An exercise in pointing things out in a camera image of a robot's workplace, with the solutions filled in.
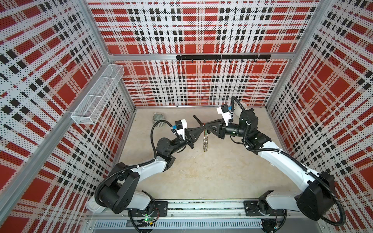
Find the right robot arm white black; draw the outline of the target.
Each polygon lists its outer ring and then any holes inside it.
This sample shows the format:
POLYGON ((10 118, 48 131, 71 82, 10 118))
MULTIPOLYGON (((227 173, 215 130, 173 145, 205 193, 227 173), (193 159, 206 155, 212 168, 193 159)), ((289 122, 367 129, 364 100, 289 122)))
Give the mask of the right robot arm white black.
POLYGON ((204 124, 204 127, 224 139, 225 136, 242 138, 246 150, 268 161, 298 187, 292 194, 268 191, 263 195, 265 206, 301 212, 307 218, 342 227, 346 213, 335 189, 335 178, 329 173, 317 172, 302 164, 277 146, 271 138, 258 130, 258 117, 253 109, 243 110, 238 123, 233 123, 229 111, 218 108, 222 119, 204 124))

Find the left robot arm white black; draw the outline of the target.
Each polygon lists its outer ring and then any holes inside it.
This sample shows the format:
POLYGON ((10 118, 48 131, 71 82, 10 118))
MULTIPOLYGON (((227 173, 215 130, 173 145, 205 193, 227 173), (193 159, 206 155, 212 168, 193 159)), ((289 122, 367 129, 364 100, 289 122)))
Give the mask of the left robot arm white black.
POLYGON ((145 191, 137 191, 138 184, 170 169, 175 161, 173 154, 181 152, 184 147, 194 148, 204 130, 204 125, 181 130, 172 127, 175 139, 163 137, 158 140, 157 146, 152 145, 155 153, 152 160, 131 166, 116 164, 109 176, 97 186, 86 208, 93 213, 109 208, 115 214, 137 210, 144 216, 150 216, 156 209, 155 198, 145 191))

